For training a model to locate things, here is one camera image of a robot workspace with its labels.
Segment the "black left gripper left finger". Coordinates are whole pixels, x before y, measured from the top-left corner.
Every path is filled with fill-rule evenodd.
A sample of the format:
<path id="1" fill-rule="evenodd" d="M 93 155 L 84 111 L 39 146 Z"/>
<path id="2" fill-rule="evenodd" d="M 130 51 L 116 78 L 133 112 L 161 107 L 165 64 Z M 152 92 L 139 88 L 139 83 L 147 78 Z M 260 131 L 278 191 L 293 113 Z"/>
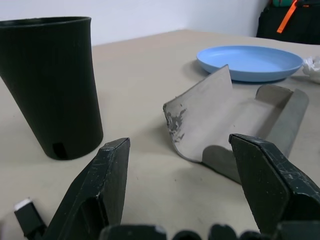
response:
<path id="1" fill-rule="evenodd" d="M 98 150 L 70 184 L 43 240 L 99 240 L 102 229 L 121 223 L 130 145 L 125 137 Z"/>

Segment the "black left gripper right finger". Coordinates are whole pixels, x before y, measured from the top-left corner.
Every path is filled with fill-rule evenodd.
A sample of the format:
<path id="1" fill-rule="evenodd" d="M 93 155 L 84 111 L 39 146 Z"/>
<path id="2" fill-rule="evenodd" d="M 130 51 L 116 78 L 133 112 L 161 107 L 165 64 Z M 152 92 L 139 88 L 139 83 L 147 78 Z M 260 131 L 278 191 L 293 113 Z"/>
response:
<path id="1" fill-rule="evenodd" d="M 320 187 L 271 142 L 229 136 L 240 182 L 263 236 L 320 236 Z"/>

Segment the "grey curved cardboard piece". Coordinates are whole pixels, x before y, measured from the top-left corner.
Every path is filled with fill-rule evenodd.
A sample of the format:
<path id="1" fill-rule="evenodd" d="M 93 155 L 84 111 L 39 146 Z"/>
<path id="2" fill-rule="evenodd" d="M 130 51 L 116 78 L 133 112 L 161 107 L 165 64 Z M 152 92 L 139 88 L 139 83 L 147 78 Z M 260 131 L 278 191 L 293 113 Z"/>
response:
<path id="1" fill-rule="evenodd" d="M 239 183 L 229 135 L 263 139 L 288 157 L 308 105 L 305 92 L 274 84 L 247 97 L 234 90 L 225 65 L 165 103 L 163 112 L 178 155 Z"/>

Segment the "black usb plug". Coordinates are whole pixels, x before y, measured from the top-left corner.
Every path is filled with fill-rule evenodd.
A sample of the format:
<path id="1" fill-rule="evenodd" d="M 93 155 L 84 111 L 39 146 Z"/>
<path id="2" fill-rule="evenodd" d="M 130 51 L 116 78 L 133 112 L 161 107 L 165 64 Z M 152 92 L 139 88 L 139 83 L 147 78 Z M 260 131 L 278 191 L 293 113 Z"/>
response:
<path id="1" fill-rule="evenodd" d="M 44 240 L 47 226 L 30 198 L 14 205 L 14 215 L 27 240 Z"/>

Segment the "black plastic cup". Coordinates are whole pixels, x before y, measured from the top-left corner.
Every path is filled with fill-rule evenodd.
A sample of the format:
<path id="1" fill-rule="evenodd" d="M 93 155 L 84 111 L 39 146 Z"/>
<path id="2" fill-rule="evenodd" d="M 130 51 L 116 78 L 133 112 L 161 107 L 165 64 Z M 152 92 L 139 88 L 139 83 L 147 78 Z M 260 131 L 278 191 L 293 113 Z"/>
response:
<path id="1" fill-rule="evenodd" d="M 101 143 L 90 17 L 0 21 L 0 77 L 48 157 L 77 159 Z"/>

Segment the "crumpled white paper ball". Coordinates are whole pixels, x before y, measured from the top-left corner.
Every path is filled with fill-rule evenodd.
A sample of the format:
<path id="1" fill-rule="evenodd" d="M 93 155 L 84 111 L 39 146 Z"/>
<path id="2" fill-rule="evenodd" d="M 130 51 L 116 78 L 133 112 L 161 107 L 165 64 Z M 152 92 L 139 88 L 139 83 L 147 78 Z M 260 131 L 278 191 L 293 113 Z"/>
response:
<path id="1" fill-rule="evenodd" d="M 302 64 L 302 72 L 310 80 L 320 84 L 320 56 L 305 58 Z"/>

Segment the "blue plastic plate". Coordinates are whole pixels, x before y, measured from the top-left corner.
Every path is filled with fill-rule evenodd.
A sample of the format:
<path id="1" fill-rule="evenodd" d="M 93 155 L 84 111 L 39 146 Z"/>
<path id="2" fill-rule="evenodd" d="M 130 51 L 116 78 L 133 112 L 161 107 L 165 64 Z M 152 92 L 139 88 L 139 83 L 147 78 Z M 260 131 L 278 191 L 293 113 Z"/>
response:
<path id="1" fill-rule="evenodd" d="M 233 81 L 267 83 L 296 73 L 304 60 L 294 53 L 254 45 L 227 45 L 203 49 L 196 54 L 198 64 L 208 73 L 227 65 Z"/>

